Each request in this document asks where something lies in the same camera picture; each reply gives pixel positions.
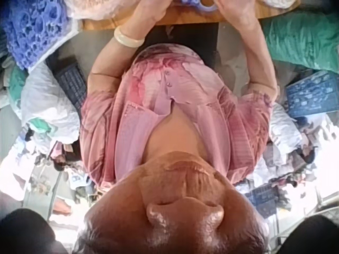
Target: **woman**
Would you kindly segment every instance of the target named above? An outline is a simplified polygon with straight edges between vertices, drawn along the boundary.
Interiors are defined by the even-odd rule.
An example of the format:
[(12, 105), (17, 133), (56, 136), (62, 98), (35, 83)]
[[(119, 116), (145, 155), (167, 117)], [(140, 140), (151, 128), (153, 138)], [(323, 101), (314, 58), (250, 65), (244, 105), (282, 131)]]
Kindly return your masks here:
[(265, 148), (277, 95), (255, 0), (216, 0), (245, 45), (251, 82), (239, 99), (183, 46), (152, 46), (130, 64), (171, 2), (141, 0), (88, 78), (82, 158), (99, 186), (113, 187), (86, 215), (74, 253), (265, 248), (263, 219), (233, 187)]

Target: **pink shirt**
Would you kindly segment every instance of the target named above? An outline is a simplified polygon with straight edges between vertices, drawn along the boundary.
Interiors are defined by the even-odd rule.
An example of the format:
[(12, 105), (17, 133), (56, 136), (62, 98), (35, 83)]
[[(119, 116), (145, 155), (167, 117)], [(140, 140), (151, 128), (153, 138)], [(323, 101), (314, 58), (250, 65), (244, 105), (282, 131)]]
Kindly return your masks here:
[(172, 103), (194, 123), (217, 171), (237, 183), (254, 170), (267, 143), (269, 97), (237, 98), (192, 50), (159, 44), (136, 58), (116, 94), (96, 92), (83, 105), (82, 158), (99, 186), (111, 186), (141, 164), (152, 130)]

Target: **person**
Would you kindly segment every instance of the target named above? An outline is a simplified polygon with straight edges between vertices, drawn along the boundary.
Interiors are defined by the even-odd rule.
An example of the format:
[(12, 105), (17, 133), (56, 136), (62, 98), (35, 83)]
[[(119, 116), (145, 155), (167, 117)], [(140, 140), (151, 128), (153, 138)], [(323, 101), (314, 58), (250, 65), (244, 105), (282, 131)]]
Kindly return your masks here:
[(82, 108), (88, 174), (108, 192), (73, 253), (263, 253), (268, 229), (233, 184), (262, 155), (277, 84), (255, 0), (215, 0), (242, 36), (250, 82), (236, 98), (187, 47), (134, 58), (172, 0), (141, 0), (98, 55)]

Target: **wooden table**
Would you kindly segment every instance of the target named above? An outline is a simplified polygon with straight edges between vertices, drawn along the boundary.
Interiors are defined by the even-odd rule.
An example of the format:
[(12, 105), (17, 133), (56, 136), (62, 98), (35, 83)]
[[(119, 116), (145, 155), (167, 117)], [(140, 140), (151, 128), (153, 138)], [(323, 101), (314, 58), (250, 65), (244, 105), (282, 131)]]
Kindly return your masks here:
[[(211, 5), (213, 0), (203, 0), (206, 6)], [(258, 19), (266, 17), (277, 16), (297, 8), (301, 3), (301, 0), (296, 2), (289, 9), (272, 8), (265, 5), (262, 2), (256, 3), (256, 14)], [(113, 19), (109, 20), (83, 20), (84, 30), (105, 30), (114, 29), (117, 26), (123, 24), (132, 14), (133, 10), (127, 10), (124, 13), (120, 13)], [(194, 7), (186, 6), (172, 6), (168, 9), (166, 16), (158, 23), (158, 25), (173, 25), (173, 24), (196, 24), (196, 23), (219, 23), (225, 21), (224, 17), (215, 11), (213, 13), (202, 13), (196, 10)]]

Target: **short sleeve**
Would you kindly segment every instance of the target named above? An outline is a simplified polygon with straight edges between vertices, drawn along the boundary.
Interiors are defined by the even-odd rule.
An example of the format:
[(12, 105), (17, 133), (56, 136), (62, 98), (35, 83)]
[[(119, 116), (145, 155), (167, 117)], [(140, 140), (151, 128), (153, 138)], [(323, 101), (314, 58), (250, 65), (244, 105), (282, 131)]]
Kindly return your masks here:
[(268, 95), (257, 91), (239, 99), (231, 93), (226, 96), (221, 107), (231, 144), (227, 177), (235, 184), (253, 172), (266, 148), (272, 103)]
[(82, 107), (82, 158), (86, 172), (99, 186), (106, 179), (114, 178), (114, 169), (112, 172), (104, 170), (114, 101), (114, 93), (95, 92), (87, 97)]

